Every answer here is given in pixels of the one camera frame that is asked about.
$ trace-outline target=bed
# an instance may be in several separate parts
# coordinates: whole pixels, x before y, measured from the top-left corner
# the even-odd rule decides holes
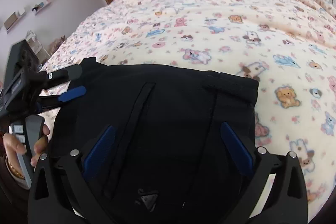
[[[106,65],[165,64],[256,79],[255,144],[297,153],[311,220],[335,186],[335,19],[328,0],[115,0],[83,21],[43,69],[96,57]],[[57,112],[43,114],[50,128]]]

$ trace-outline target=metal rivet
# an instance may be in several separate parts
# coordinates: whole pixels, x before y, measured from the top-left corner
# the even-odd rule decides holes
[[[48,157],[46,153],[40,155],[40,160],[45,160]]]
[[[74,149],[74,150],[72,150],[70,152],[70,155],[73,156],[73,157],[77,156],[78,154],[79,154],[79,150],[78,149]]]
[[[260,146],[258,147],[258,152],[263,155],[266,154],[267,150],[265,147]]]
[[[289,155],[294,159],[296,158],[296,153],[294,151],[290,151]]]

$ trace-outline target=gold bracelet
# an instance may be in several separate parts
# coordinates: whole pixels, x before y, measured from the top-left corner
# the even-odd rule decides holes
[[[9,159],[7,158],[8,161],[8,165],[9,165],[9,169],[11,170],[11,173],[16,176],[18,179],[25,179],[25,177],[23,175],[21,175],[11,164],[11,162],[9,161]]]

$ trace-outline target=finger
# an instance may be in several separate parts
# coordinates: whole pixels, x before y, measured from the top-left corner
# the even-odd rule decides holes
[[[31,166],[35,167],[37,165],[39,157],[40,157],[40,154],[36,154],[34,157],[31,158],[30,160]]]
[[[47,127],[47,125],[45,124],[42,128],[42,132],[44,135],[48,136],[50,134],[50,130],[49,128]]]
[[[8,150],[13,150],[14,152],[19,154],[26,153],[26,148],[22,143],[20,143],[20,141],[14,135],[6,133],[3,136],[3,144],[6,149],[6,152]]]
[[[48,138],[46,135],[43,135],[35,144],[34,151],[36,154],[42,153],[48,145]]]

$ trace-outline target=hand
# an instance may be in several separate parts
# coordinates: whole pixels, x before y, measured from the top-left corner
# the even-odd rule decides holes
[[[41,153],[47,148],[48,144],[47,136],[50,134],[50,130],[46,125],[44,125],[42,131],[43,136],[34,145],[34,151],[36,155],[32,157],[30,161],[30,164],[34,167],[36,166]],[[3,144],[6,150],[8,161],[16,169],[16,171],[18,171],[23,176],[23,172],[21,170],[20,163],[17,159],[16,153],[19,153],[21,155],[25,154],[26,149],[24,145],[20,143],[19,140],[14,135],[8,133],[6,133],[3,136]]]

